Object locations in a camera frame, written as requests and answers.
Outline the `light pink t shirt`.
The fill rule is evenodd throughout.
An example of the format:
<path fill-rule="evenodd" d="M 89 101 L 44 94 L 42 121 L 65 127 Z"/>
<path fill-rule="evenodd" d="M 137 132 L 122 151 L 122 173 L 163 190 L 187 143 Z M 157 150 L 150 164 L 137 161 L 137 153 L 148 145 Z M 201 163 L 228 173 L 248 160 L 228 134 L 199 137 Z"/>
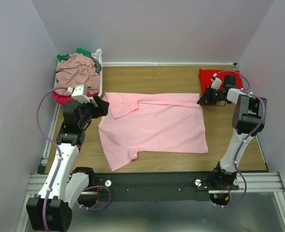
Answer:
<path fill-rule="evenodd" d="M 143 151 L 208 153 L 199 98 L 198 93 L 105 93 L 108 114 L 98 130 L 111 171 Z"/>

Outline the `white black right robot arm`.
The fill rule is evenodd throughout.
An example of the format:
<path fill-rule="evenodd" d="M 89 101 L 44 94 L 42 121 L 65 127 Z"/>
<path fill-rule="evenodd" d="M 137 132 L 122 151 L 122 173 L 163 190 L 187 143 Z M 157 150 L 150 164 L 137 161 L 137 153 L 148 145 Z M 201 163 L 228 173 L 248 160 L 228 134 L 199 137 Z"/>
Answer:
<path fill-rule="evenodd" d="M 243 88 L 236 87 L 236 76 L 211 77 L 212 84 L 206 87 L 199 105 L 216 105 L 219 102 L 235 104 L 232 116 L 233 134 L 226 153 L 212 173 L 197 183 L 198 188 L 221 190 L 236 183 L 240 173 L 239 163 L 252 139 L 263 130 L 267 113 L 267 99 Z"/>

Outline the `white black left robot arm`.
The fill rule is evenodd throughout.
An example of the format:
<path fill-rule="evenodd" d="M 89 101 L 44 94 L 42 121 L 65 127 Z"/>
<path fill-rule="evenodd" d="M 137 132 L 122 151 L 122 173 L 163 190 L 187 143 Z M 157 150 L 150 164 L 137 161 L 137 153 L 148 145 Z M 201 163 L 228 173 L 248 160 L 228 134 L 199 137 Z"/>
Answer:
<path fill-rule="evenodd" d="M 63 123 L 52 144 L 56 148 L 47 179 L 37 194 L 29 198 L 26 210 L 32 229 L 46 232 L 66 232 L 72 221 L 72 208 L 83 191 L 98 188 L 94 171 L 72 166 L 85 140 L 86 128 L 92 119 L 106 116 L 109 103 L 94 96 L 80 103 L 70 100 L 63 105 Z"/>

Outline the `folded red t shirt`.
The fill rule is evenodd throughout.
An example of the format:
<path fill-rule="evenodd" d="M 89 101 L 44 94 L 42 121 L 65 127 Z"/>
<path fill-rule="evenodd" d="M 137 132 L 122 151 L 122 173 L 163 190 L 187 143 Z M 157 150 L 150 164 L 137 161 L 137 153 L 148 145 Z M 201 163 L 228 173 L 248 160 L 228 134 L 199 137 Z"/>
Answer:
<path fill-rule="evenodd" d="M 237 73 L 239 73 L 239 71 L 231 72 L 231 71 L 223 71 L 223 70 L 205 70 L 205 69 L 199 69 L 199 81 L 201 84 L 201 93 L 202 95 L 205 93 L 207 86 L 211 86 L 212 85 L 212 80 L 211 78 L 213 77 L 213 75 L 217 73 L 217 76 L 221 81 L 222 84 L 220 85 L 220 90 L 223 89 L 223 84 L 224 84 L 224 77 L 226 75 L 233 75 L 236 77 L 236 88 L 242 88 L 243 87 L 243 83 L 242 83 L 242 79 L 241 76 Z"/>

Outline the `grey t shirt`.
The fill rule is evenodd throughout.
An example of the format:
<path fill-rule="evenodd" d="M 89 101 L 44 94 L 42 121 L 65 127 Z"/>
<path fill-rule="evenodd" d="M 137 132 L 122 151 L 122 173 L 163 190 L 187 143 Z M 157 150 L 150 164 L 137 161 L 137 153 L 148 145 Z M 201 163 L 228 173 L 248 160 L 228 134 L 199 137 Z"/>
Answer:
<path fill-rule="evenodd" d="M 96 72 L 97 72 L 97 73 L 100 73 L 100 71 L 102 70 L 102 66 L 101 66 L 101 64 L 99 63 L 99 60 L 98 60 L 97 58 L 93 57 L 93 56 L 91 56 L 90 58 L 91 58 L 91 59 L 93 60 L 93 62 L 95 63 L 95 70 L 96 70 Z"/>

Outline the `dusty pink t shirt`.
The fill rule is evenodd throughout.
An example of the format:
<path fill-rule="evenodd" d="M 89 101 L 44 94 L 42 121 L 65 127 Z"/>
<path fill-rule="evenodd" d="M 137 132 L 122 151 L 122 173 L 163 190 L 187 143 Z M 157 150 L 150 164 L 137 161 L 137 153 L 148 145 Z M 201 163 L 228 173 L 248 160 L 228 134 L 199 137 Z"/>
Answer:
<path fill-rule="evenodd" d="M 56 80 L 57 88 L 86 85 L 89 94 L 96 94 L 100 90 L 100 75 L 96 72 L 95 62 L 79 53 L 74 53 L 68 60 L 60 62 L 56 68 Z"/>

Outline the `magenta t shirt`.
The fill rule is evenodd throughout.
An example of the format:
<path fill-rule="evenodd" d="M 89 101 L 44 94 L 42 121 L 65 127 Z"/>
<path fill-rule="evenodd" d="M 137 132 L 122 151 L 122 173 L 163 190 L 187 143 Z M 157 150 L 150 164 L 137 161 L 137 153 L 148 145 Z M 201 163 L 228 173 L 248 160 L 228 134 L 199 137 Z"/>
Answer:
<path fill-rule="evenodd" d="M 73 100 L 71 94 L 63 96 L 63 95 L 59 95 L 55 91 L 52 92 L 52 97 L 53 97 L 53 100 L 60 105 L 64 105 L 66 102 Z"/>

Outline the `green t shirt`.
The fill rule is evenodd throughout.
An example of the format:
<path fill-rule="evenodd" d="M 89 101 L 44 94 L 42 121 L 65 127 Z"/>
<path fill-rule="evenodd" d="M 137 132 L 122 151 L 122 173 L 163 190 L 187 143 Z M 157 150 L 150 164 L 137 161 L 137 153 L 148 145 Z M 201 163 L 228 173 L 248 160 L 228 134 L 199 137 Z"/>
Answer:
<path fill-rule="evenodd" d="M 88 51 L 88 50 L 85 50 L 83 48 L 77 48 L 76 49 L 76 53 L 79 53 L 79 54 L 83 54 L 83 55 L 91 55 L 91 52 Z M 66 54 L 66 55 L 60 55 L 60 54 L 57 54 L 57 60 L 58 62 L 61 62 L 63 60 L 68 60 L 69 57 L 71 56 L 71 54 Z"/>

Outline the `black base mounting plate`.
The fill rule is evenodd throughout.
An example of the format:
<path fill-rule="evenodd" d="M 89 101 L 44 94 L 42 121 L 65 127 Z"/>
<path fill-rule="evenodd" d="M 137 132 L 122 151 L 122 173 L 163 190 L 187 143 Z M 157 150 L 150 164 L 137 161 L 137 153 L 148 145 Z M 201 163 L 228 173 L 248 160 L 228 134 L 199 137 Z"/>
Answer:
<path fill-rule="evenodd" d="M 211 194 L 222 197 L 238 187 L 213 181 L 211 172 L 96 173 L 99 188 L 83 192 L 78 203 L 96 202 L 209 201 Z"/>

